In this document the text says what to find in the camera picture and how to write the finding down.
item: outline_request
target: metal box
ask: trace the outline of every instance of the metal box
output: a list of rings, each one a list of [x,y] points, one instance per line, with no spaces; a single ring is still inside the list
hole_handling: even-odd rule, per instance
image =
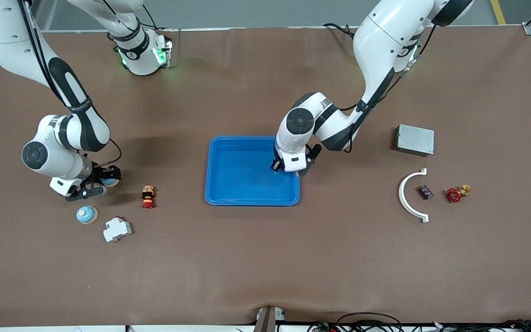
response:
[[[434,154],[434,131],[399,124],[396,128],[396,150],[420,157]]]

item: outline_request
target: table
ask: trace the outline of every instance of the table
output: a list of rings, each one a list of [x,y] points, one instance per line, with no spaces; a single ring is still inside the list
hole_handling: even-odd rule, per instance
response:
[[[339,107],[364,82],[338,31],[182,32],[173,66],[123,69],[104,34],[47,35],[110,125],[123,180],[65,202],[21,162],[53,94],[0,68],[0,326],[240,324],[257,308],[289,320],[379,311],[401,321],[531,319],[531,37],[520,26],[437,29],[423,57],[369,116],[351,154],[323,151],[295,207],[204,200],[208,144],[275,135],[304,93]],[[398,124],[436,131],[428,158],[390,149]],[[90,154],[116,155],[109,145]],[[424,225],[400,205],[406,187]],[[141,208],[141,188],[156,205]],[[423,201],[415,187],[436,197]],[[469,184],[449,204],[443,190]],[[96,206],[80,225],[76,210]],[[104,222],[135,231],[105,243]]]

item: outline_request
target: yellow floor line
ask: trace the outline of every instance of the yellow floor line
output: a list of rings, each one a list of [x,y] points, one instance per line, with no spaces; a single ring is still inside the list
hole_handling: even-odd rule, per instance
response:
[[[505,17],[503,17],[503,12],[501,11],[501,6],[499,6],[499,0],[491,0],[491,6],[493,6],[493,11],[495,11],[497,23],[506,24]]]

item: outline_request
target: wires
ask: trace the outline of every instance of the wires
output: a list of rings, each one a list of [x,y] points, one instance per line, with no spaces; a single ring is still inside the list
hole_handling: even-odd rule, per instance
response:
[[[145,9],[145,11],[147,12],[147,15],[148,15],[149,18],[151,19],[151,23],[153,23],[153,27],[156,29],[156,28],[157,28],[157,25],[156,25],[156,23],[154,22],[154,19],[153,19],[153,17],[151,16],[151,13],[149,13],[149,10],[147,9],[147,6],[145,6],[145,4],[143,4],[143,9]]]
[[[116,144],[116,142],[113,139],[110,138],[110,141],[114,144],[116,149],[118,149],[118,158],[116,158],[114,160],[111,160],[111,161],[104,162],[103,164],[96,165],[95,167],[108,166],[109,164],[114,164],[116,161],[118,161],[118,160],[120,160],[120,158],[122,158],[122,149],[120,149],[118,144]]]
[[[349,35],[352,39],[354,39],[354,33],[349,29],[349,25],[345,25],[345,29],[340,27],[339,25],[335,23],[325,23],[323,24],[323,27],[334,27],[337,28],[339,31],[343,32],[344,34]]]
[[[149,13],[149,10],[147,9],[147,6],[145,6],[145,4],[143,4],[143,9],[145,9],[145,11],[147,12],[147,16],[149,16],[149,18],[151,19],[151,23],[153,23],[153,24],[151,25],[151,24],[141,23],[141,25],[145,25],[145,27],[151,27],[151,28],[153,28],[155,30],[169,29],[169,28],[164,28],[164,27],[158,28],[157,24],[154,22],[154,19],[151,16],[151,13]]]
[[[421,51],[419,52],[419,55],[422,55],[422,54],[423,54],[423,51],[425,51],[425,47],[427,47],[428,44],[430,44],[431,35],[434,34],[434,31],[436,30],[436,27],[438,27],[438,26],[437,26],[437,25],[434,25],[434,27],[431,28],[430,35],[427,36],[427,40],[425,41],[425,45],[423,45],[423,47],[421,48]]]
[[[383,101],[386,96],[388,95],[388,93],[392,90],[392,88],[395,87],[395,85],[401,80],[401,77],[403,76],[399,76],[396,81],[390,86],[390,88],[386,89],[386,92],[384,93],[384,95],[382,97],[380,97],[377,101],[375,101],[375,103],[371,104],[371,105],[368,105],[368,108],[374,108],[376,107],[376,105],[378,105],[381,101]],[[358,105],[358,103],[355,103],[352,107],[350,108],[341,108],[339,109],[339,111],[347,111],[348,109],[353,109],[354,107],[356,107]],[[350,127],[349,127],[349,150],[343,150],[344,153],[352,153],[352,145],[354,143],[354,134],[355,134],[355,129],[356,129],[356,124],[352,124]]]
[[[124,24],[124,22],[122,22],[122,20],[120,19],[120,17],[118,17],[118,14],[114,11],[114,9],[108,4],[108,2],[106,0],[102,0],[106,6],[110,9],[110,11],[114,14],[114,16],[116,16],[116,18],[118,19],[118,22],[120,22],[121,25],[124,25],[125,28],[127,28],[128,30],[130,30],[131,32],[135,32],[136,30],[133,30],[131,28],[129,28],[127,25]]]
[[[390,322],[381,321],[378,319],[360,319],[352,323],[341,323],[348,317],[356,316],[378,316],[390,319]],[[403,324],[400,320],[392,317],[391,315],[364,311],[361,313],[350,313],[342,315],[335,323],[329,323],[324,321],[315,322],[297,322],[297,321],[285,321],[284,325],[309,325],[306,332],[374,332],[380,330],[380,332],[404,332]],[[415,324],[411,329],[411,332],[424,332],[423,326],[430,326],[428,324]],[[497,324],[479,324],[479,323],[466,323],[466,324],[453,324],[445,323],[440,328],[436,329],[435,325],[431,325],[432,332],[492,332],[492,330],[499,330],[505,332],[504,329],[514,328],[520,330],[520,332],[531,332],[531,320],[508,320],[503,323]],[[276,331],[280,332],[280,325],[276,324]]]
[[[42,75],[44,76],[44,79],[46,80],[49,88],[53,91],[54,95],[57,96],[57,98],[61,100],[62,103],[65,103],[63,101],[63,98],[61,98],[57,87],[54,85],[50,71],[48,71],[46,58],[44,57],[44,53],[42,52],[42,47],[40,45],[40,39],[38,38],[38,31],[36,30],[35,26],[31,26],[28,22],[28,15],[31,15],[29,7],[30,3],[27,0],[24,0],[24,6],[22,5],[22,0],[18,0],[18,3],[19,6],[22,8],[22,18],[24,19],[24,25],[26,27],[28,35],[30,36],[30,44],[32,45],[32,49],[34,49],[36,61],[38,61],[38,65],[40,66]]]
[[[392,330],[392,328],[396,327],[396,328],[398,328],[399,332],[404,332],[403,331],[403,324],[401,323],[400,320],[396,319],[395,317],[392,317],[391,315],[382,314],[382,313],[375,313],[375,312],[372,312],[372,311],[363,311],[361,313],[351,313],[351,314],[343,315],[343,316],[339,317],[339,319],[337,319],[337,322],[335,322],[335,324],[339,325],[339,322],[341,322],[343,319],[346,319],[347,317],[361,316],[361,315],[373,315],[373,316],[386,317],[388,319],[394,320],[396,322],[396,324],[394,324],[394,323],[384,323],[384,322],[379,321],[379,320],[359,320],[359,321],[356,321],[354,323],[343,324],[343,325],[350,326],[352,328],[352,330],[360,330],[360,332],[366,332],[367,330],[370,330],[371,328],[374,328],[374,327],[380,328],[384,332],[388,332],[388,330],[386,330],[385,327],[388,327],[392,332],[394,332]],[[370,326],[370,327],[363,330],[361,328],[361,326]]]

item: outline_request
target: blue round object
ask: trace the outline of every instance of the blue round object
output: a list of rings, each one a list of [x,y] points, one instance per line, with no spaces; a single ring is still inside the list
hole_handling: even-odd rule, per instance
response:
[[[97,209],[93,206],[82,206],[76,214],[77,220],[82,224],[90,224],[97,219]]]
[[[115,178],[103,178],[101,179],[101,183],[105,185],[106,187],[114,187],[118,184],[118,179]]]

